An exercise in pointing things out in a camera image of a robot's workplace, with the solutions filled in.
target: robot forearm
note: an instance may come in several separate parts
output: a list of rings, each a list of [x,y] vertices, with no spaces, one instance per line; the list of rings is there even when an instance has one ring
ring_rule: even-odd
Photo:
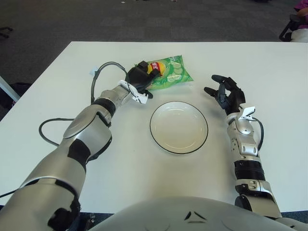
[[[227,117],[228,135],[231,140],[231,153],[237,178],[235,189],[240,194],[235,205],[271,218],[281,218],[281,213],[265,181],[259,150],[254,140],[254,130],[247,116],[255,111],[254,107],[244,108],[239,113]]]

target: black bag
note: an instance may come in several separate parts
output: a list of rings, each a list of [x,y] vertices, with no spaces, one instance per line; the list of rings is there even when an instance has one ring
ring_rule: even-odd
[[[30,83],[13,83],[10,84],[11,88],[19,95],[22,96],[31,86]],[[0,89],[0,105],[6,109],[11,109],[16,102],[8,96],[4,90]]]

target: white table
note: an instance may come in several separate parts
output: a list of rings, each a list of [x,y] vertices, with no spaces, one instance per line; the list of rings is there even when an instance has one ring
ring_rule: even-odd
[[[0,194],[18,187],[54,149],[40,138],[40,123],[73,118],[89,105],[89,71],[94,66],[117,61],[129,70],[141,60],[178,54],[195,82],[155,90],[146,105],[130,101],[118,109],[112,120],[111,146],[87,165],[82,211],[115,213],[139,201],[174,195],[234,203],[237,193],[226,115],[203,92],[204,86],[218,88],[212,74],[232,77],[246,101],[256,106],[254,116],[265,127],[262,165],[281,211],[308,210],[308,45],[303,43],[72,42],[0,122]],[[106,68],[95,96],[122,78],[121,70]],[[198,151],[168,154],[152,139],[150,117],[169,101],[188,102],[206,117],[209,134]],[[53,122],[43,131],[59,142],[66,126]]]

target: cucumber chip bag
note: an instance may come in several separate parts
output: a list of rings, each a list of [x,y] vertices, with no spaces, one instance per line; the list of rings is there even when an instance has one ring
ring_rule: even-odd
[[[181,55],[151,61],[148,64],[148,74],[152,70],[157,69],[161,75],[155,78],[147,89],[164,89],[177,83],[193,81],[184,68]]]

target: black cable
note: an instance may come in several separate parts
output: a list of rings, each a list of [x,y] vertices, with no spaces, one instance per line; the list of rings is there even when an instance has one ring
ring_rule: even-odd
[[[259,123],[260,125],[260,129],[261,129],[261,138],[260,138],[260,142],[258,144],[258,150],[260,151],[261,147],[262,147],[262,143],[263,143],[263,139],[264,139],[264,128],[263,128],[263,124],[261,123],[260,120],[258,120],[255,117],[252,117],[253,120],[249,120],[249,121],[256,121]]]
[[[0,198],[5,197],[5,196],[7,196],[7,195],[10,195],[10,194],[12,194],[12,193],[14,193],[14,192],[16,192],[16,191],[17,191],[17,189],[14,190],[14,191],[10,191],[10,192],[7,192],[7,193],[5,193],[5,194],[2,194],[2,195],[0,195]]]
[[[43,123],[40,124],[39,126],[39,135],[43,138],[44,141],[47,141],[48,143],[51,143],[54,146],[59,146],[59,144],[57,144],[56,142],[53,142],[51,140],[49,140],[42,132],[42,127],[44,126],[44,124],[52,122],[52,121],[73,121],[74,119],[66,119],[66,118],[54,118],[54,119],[48,119],[45,120]]]
[[[97,71],[95,72],[95,75],[93,77],[93,81],[92,81],[92,86],[91,86],[91,104],[94,102],[95,98],[94,98],[94,87],[95,87],[95,83],[96,83],[96,80],[98,79],[98,76],[100,74],[100,72],[107,66],[109,65],[115,65],[117,66],[118,68],[120,68],[121,70],[123,70],[125,72],[125,75],[127,76],[127,72],[125,70],[125,68],[119,64],[119,63],[116,63],[116,62],[106,62],[104,63],[103,65],[100,66],[100,68],[97,69]]]

